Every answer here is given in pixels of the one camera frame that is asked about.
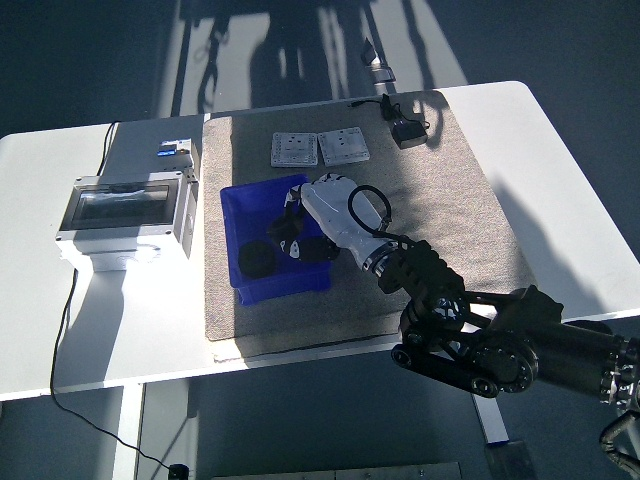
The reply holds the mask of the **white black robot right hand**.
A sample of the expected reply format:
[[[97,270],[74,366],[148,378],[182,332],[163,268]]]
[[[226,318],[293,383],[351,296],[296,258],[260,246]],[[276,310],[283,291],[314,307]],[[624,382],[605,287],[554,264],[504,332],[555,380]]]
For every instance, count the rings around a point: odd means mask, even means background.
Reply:
[[[364,191],[363,185],[334,173],[296,185],[288,190],[283,215],[269,226],[268,236],[295,260],[332,261],[346,250],[359,268],[368,270],[396,250],[397,242],[383,231],[390,215],[380,216]]]

